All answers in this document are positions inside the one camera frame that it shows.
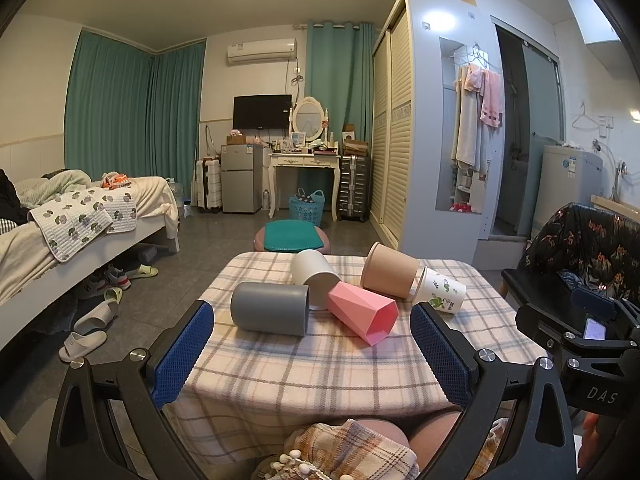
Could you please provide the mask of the person's right hand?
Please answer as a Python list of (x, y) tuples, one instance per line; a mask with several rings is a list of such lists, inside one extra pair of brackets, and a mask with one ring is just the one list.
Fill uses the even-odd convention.
[(577, 463), (582, 474), (592, 471), (604, 456), (615, 419), (587, 412), (582, 422), (582, 444)]

